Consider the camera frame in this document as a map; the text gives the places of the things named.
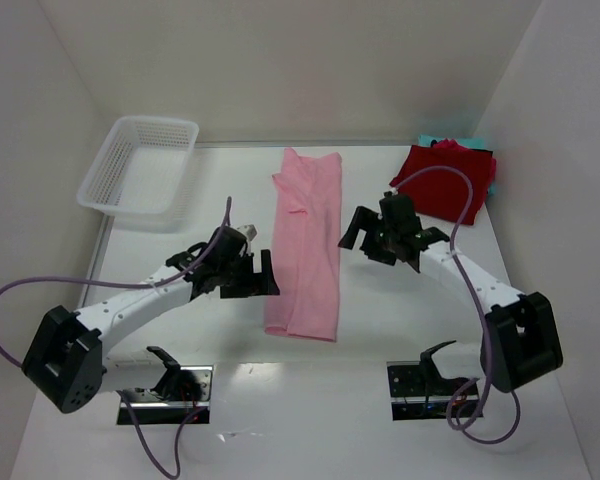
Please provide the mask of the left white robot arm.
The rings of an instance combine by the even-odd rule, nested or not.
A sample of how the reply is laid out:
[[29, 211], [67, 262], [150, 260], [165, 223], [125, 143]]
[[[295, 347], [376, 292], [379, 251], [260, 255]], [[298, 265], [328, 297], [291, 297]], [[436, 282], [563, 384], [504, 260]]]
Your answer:
[[149, 345], [115, 358], [111, 350], [144, 325], [197, 298], [276, 296], [272, 256], [251, 250], [252, 225], [219, 227], [166, 260], [139, 288], [69, 311], [48, 311], [22, 362], [24, 375], [64, 413], [84, 407], [98, 393], [172, 386], [182, 368], [163, 348]]

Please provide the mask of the pink t shirt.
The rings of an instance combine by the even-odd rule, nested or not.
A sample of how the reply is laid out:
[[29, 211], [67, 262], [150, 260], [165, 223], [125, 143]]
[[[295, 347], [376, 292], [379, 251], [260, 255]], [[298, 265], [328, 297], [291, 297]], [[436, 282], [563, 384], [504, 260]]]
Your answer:
[[334, 342], [340, 307], [342, 158], [284, 150], [272, 175], [277, 192], [272, 267], [280, 294], [266, 300], [269, 335]]

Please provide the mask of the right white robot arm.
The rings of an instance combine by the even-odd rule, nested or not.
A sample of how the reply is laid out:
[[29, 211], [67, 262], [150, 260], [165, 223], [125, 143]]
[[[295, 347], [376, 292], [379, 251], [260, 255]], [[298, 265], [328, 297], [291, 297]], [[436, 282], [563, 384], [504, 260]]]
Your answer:
[[480, 342], [451, 340], [421, 353], [426, 379], [486, 379], [496, 390], [510, 393], [563, 365], [546, 296], [525, 294], [501, 282], [462, 253], [445, 232], [423, 227], [408, 196], [387, 192], [379, 207], [357, 207], [339, 247], [351, 250], [359, 243], [372, 261], [409, 265], [475, 308], [481, 320]]

